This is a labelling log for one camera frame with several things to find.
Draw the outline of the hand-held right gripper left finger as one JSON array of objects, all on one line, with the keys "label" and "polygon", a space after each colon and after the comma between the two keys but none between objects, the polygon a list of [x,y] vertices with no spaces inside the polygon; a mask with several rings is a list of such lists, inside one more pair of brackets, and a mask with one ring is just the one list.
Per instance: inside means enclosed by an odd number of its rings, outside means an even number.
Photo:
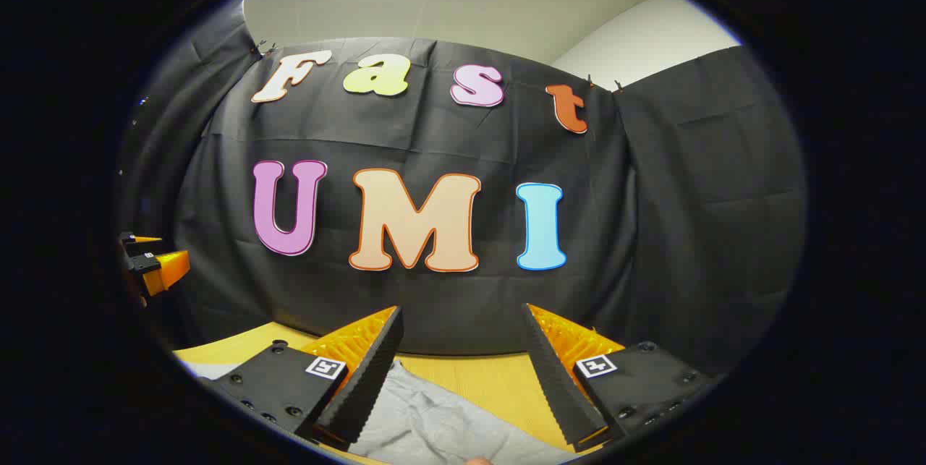
[{"label": "hand-held right gripper left finger", "polygon": [[301,349],[274,342],[198,380],[265,425],[346,451],[373,412],[403,335],[402,308],[387,307]]}]

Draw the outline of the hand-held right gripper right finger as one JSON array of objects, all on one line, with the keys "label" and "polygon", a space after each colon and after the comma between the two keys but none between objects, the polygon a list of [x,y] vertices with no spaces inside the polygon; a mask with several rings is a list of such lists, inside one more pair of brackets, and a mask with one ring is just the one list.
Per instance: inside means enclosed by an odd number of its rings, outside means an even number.
[{"label": "hand-held right gripper right finger", "polygon": [[524,344],[566,444],[616,444],[677,417],[718,382],[654,342],[616,343],[524,303]]}]

